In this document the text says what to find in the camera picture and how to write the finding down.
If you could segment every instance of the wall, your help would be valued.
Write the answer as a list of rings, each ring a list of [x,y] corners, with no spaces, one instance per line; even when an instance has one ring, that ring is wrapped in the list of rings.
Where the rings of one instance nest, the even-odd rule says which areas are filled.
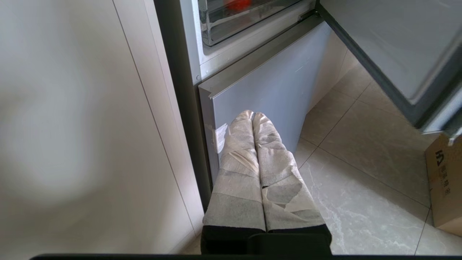
[[[0,258],[194,234],[114,3],[0,1],[0,35]]]

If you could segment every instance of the refrigerator drawer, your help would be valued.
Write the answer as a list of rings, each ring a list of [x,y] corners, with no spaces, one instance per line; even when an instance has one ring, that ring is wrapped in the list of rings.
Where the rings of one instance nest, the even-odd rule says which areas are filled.
[[[295,152],[330,27],[311,16],[199,85],[212,182],[226,129],[243,110],[265,113]]]

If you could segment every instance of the freezer drawer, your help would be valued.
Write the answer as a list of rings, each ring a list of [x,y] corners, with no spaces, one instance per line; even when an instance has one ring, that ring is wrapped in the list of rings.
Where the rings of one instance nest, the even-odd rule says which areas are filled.
[[[199,85],[213,183],[223,141],[213,135],[243,110],[265,113],[295,152],[330,32],[311,16]]]
[[[455,133],[462,1],[318,0],[316,10],[414,127]]]

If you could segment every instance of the refrigerator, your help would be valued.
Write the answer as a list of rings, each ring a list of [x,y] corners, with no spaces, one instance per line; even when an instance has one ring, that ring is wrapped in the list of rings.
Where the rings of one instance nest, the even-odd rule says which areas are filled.
[[[204,209],[227,125],[263,112],[295,152],[346,49],[422,134],[462,132],[462,1],[154,3]]]

